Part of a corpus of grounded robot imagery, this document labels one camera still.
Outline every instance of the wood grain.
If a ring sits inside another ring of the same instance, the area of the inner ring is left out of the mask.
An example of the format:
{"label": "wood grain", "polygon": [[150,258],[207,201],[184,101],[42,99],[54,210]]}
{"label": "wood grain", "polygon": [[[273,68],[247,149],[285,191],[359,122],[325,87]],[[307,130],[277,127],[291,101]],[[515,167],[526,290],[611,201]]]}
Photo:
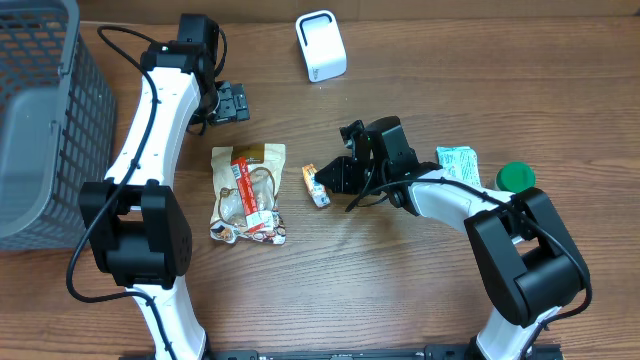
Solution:
{"label": "wood grain", "polygon": [[[175,26],[139,26],[159,40]],[[345,214],[347,196],[312,205],[308,163],[345,154],[338,127],[398,115],[424,161],[438,145],[470,145],[488,181],[501,165],[532,164],[592,274],[595,298],[540,343],[567,359],[636,359],[640,352],[640,20],[574,18],[345,23],[349,69],[310,84],[292,24],[224,26],[222,78],[244,83],[252,119],[187,136],[175,192],[195,244],[187,282],[216,349],[365,349],[465,343],[491,307],[465,236],[389,206]],[[119,100],[121,146],[140,75],[82,34]],[[113,34],[133,54],[144,42]],[[213,146],[286,143],[282,247],[214,243]],[[152,350],[132,301],[87,305],[64,287],[69,251],[0,254],[0,359],[114,359]],[[86,253],[86,294],[118,290]]]}
{"label": "wood grain", "polygon": [[338,21],[497,17],[631,16],[640,0],[78,0],[83,20],[177,24],[181,13],[202,13],[220,23],[293,22],[317,10]]}

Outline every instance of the green lid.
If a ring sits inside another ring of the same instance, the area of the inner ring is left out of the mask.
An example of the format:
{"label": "green lid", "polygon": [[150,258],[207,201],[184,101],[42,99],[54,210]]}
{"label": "green lid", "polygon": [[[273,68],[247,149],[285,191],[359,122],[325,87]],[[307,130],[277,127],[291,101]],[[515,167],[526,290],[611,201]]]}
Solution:
{"label": "green lid", "polygon": [[496,185],[503,191],[519,193],[535,184],[536,175],[533,169],[523,162],[508,163],[496,176]]}

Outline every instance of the gray box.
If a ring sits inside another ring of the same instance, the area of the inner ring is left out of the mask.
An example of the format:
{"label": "gray box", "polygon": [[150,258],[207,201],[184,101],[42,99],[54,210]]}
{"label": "gray box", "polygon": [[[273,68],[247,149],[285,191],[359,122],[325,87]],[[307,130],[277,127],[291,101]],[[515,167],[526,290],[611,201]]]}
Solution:
{"label": "gray box", "polygon": [[72,0],[0,2],[0,250],[73,247],[104,177],[116,102]]}

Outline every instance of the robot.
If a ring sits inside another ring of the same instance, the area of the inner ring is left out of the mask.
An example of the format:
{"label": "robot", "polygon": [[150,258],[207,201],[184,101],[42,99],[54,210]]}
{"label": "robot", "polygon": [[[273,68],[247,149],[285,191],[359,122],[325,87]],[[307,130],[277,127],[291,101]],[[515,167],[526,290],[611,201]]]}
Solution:
{"label": "robot", "polygon": [[[316,174],[334,193],[357,195],[347,210],[372,194],[385,193],[396,208],[442,221],[469,237],[494,309],[469,344],[424,349],[259,354],[212,352],[189,299],[185,274],[191,260],[191,229],[172,191],[180,146],[189,124],[221,124],[249,118],[242,85],[216,82],[217,39],[224,33],[204,15],[183,15],[178,40],[151,44],[138,64],[143,71],[140,104],[131,130],[103,182],[82,187],[79,205],[98,268],[125,292],[78,300],[134,297],[155,342],[141,359],[284,360],[332,359],[559,359],[559,346],[533,346],[549,322],[584,310],[591,300],[589,271],[551,201],[541,190],[493,191],[452,178],[439,165],[420,163],[397,117],[341,128],[352,155]],[[142,221],[119,215],[140,211]],[[516,245],[537,239],[520,256]],[[581,308],[560,313],[583,289]]]}

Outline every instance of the red label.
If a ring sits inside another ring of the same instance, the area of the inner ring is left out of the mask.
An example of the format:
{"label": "red label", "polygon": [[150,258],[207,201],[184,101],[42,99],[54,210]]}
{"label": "red label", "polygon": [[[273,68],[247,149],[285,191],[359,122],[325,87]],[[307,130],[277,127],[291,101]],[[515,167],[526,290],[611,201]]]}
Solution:
{"label": "red label", "polygon": [[231,171],[236,178],[240,199],[244,207],[244,215],[247,217],[249,232],[256,232],[264,227],[264,223],[258,213],[258,204],[253,193],[253,185],[249,175],[249,167],[244,157],[239,157],[231,162]]}

